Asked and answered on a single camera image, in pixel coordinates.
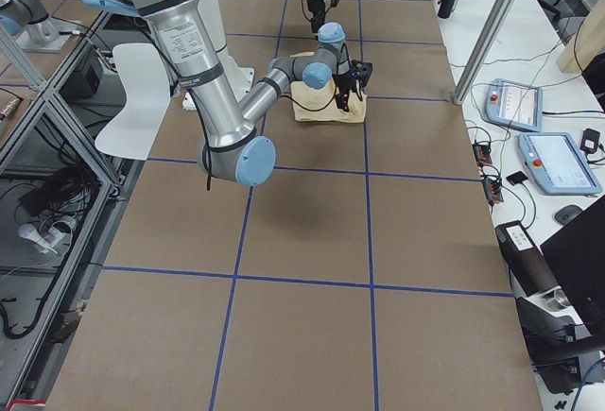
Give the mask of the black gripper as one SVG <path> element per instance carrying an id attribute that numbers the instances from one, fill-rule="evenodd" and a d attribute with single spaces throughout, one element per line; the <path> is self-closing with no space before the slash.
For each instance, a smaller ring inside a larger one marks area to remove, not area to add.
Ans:
<path id="1" fill-rule="evenodd" d="M 317 33 L 320 24 L 325 20 L 325 1 L 324 0 L 306 0 L 307 8 L 311 13 L 310 23 L 313 33 Z"/>
<path id="2" fill-rule="evenodd" d="M 336 75 L 337 107 L 345 112 L 350 111 L 350 93 L 355 93 L 357 90 L 356 76 L 357 72 L 351 70 L 343 74 Z"/>

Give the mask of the neighbour robot arm base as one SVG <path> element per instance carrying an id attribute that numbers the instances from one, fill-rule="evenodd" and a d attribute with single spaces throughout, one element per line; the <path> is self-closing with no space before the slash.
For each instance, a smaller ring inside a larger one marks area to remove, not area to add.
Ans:
<path id="1" fill-rule="evenodd" d="M 1 27 L 26 52 L 60 52 L 79 23 L 52 17 L 41 0 L 1 0 Z"/>

